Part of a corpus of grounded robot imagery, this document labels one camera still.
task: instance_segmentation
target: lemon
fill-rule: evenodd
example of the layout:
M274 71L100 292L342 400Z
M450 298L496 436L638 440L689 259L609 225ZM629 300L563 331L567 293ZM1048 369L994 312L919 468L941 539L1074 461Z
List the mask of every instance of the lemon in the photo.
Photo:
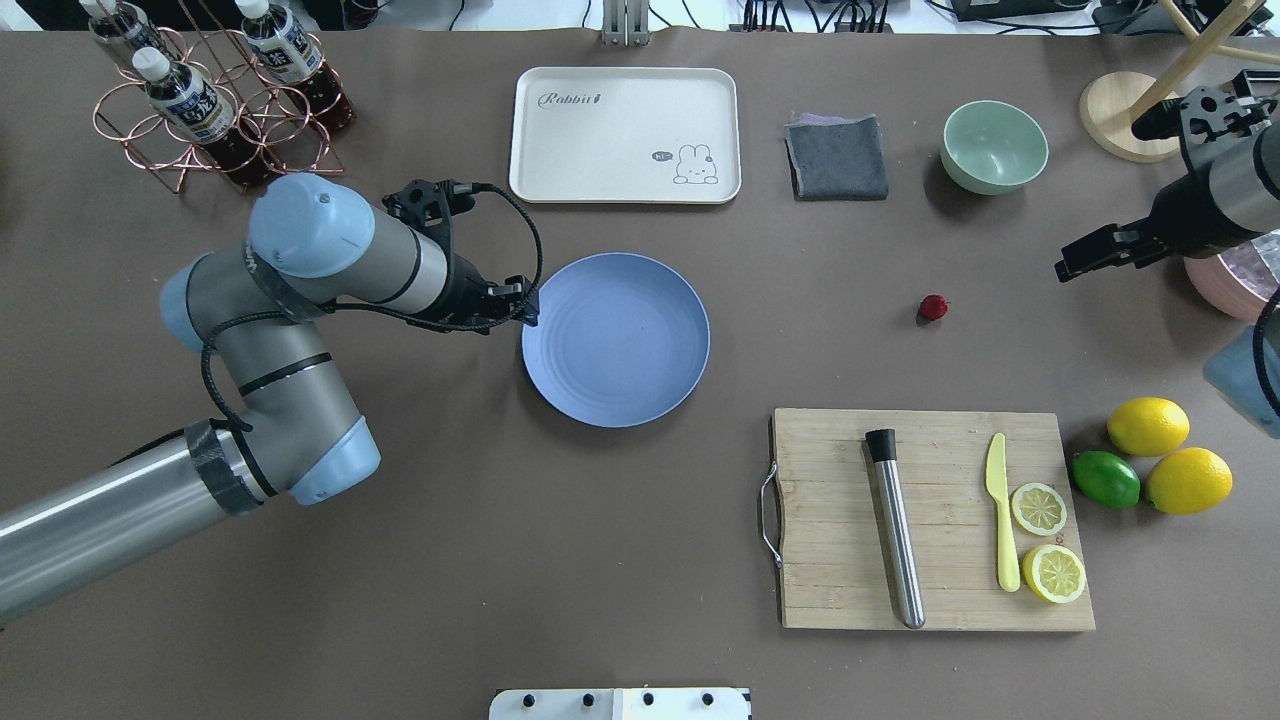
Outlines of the lemon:
M1192 432L1187 413L1172 400L1135 397L1107 419L1107 434L1121 451L1139 457L1171 452Z
M1055 536L1066 525L1066 502L1044 483L1027 483L1009 501L1018 525L1033 536Z
M1190 515L1208 510L1231 493L1231 469L1203 447L1188 447L1161 459L1147 477L1147 500L1156 510Z
M1023 579L1043 600L1071 602L1084 592L1084 562L1060 544L1042 544L1023 556Z

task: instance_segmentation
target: yellow plastic knife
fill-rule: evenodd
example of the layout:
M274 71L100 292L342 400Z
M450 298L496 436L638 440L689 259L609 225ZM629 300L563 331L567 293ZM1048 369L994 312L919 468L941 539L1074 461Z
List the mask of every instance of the yellow plastic knife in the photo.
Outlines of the yellow plastic knife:
M1005 592L1018 592L1018 548L1009 516L1009 478L1005 475L1005 433L996 433L987 450L987 495L996 501L996 579Z

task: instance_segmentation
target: green bowl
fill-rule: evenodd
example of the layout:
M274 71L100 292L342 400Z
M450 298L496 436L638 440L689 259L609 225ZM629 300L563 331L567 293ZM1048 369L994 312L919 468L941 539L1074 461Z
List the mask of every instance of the green bowl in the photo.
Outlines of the green bowl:
M1036 179L1047 163L1044 131L1007 102L968 102L942 128L942 167L956 184L978 195L1012 192Z

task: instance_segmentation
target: gray cloth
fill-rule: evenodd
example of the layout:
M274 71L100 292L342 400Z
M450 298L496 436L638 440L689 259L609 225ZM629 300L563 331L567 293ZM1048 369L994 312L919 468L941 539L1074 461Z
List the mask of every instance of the gray cloth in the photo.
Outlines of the gray cloth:
M796 197L884 200L888 176L876 115L856 120L805 115L786 126Z

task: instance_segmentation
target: gray robot arm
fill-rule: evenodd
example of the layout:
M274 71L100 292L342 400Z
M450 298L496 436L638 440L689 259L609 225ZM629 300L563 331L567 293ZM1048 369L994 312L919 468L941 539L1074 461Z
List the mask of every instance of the gray robot arm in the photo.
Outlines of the gray robot arm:
M536 324L540 252L532 281L500 286L453 255L452 215L475 191L417 181L381 213L317 176L275 181L243 245L161 292L165 324L206 361L216 347L246 410L214 393L228 421L195 423L0 518L0 625L276 493L311 505L372 474L378 447L311 320L352 296L445 332Z

